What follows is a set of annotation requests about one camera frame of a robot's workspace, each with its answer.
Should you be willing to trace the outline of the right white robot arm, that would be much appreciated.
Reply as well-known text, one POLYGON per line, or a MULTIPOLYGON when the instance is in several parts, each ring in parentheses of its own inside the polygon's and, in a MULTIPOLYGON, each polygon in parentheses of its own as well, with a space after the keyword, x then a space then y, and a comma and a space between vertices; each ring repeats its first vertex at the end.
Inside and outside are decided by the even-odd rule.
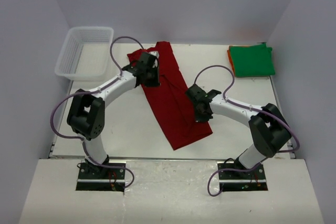
POLYGON ((253 167, 274 157, 292 138, 286 120, 272 103, 266 106, 239 103, 217 90, 205 92, 196 84, 185 94, 192 102, 196 122, 208 122, 216 114, 249 128, 253 144, 235 160, 234 172, 239 178, 248 177, 253 167))

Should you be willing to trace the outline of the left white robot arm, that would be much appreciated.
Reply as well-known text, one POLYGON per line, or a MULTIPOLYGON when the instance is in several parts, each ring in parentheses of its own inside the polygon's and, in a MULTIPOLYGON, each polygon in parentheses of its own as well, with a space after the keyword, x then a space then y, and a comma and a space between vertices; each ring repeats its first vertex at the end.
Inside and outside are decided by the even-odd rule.
POLYGON ((86 160, 92 165, 90 171, 97 178, 109 172, 109 156, 100 134, 105 124, 105 110, 118 97, 139 85, 158 87, 159 53, 142 52, 138 60, 122 68, 121 74, 88 91, 78 90, 67 116, 67 124, 81 140, 86 160))

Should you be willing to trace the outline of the red t shirt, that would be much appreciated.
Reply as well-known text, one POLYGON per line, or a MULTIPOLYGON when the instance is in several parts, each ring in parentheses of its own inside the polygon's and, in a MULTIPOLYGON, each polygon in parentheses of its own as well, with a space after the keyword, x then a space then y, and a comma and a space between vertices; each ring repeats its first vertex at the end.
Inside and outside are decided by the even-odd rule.
POLYGON ((177 150, 210 136, 213 131, 207 122, 195 122, 193 105, 185 94, 187 85, 169 42, 160 41, 154 47, 138 49, 127 56, 132 62, 139 60, 142 52, 153 51, 159 53, 161 85, 156 88, 142 86, 142 89, 172 149, 177 150))

